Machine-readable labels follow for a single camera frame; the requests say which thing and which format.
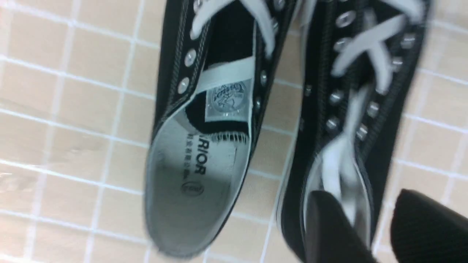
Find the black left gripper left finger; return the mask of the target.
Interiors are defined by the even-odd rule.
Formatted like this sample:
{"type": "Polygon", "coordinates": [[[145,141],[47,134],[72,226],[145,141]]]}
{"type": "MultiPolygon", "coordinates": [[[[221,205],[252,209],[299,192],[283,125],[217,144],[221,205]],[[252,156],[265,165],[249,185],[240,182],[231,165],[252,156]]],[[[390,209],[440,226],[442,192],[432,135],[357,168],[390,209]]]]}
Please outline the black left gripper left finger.
{"type": "Polygon", "coordinates": [[[306,263],[376,263],[331,193],[312,191],[305,221],[306,263]]]}

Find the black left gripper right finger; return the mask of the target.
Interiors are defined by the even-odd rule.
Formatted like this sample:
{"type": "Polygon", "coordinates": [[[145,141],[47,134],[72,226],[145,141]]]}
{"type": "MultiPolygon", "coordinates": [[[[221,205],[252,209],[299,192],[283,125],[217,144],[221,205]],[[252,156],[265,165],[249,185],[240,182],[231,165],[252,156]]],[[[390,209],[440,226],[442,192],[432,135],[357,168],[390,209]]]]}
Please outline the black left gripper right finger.
{"type": "Polygon", "coordinates": [[[467,218],[416,190],[402,189],[390,225],[399,263],[466,263],[467,218]]]}

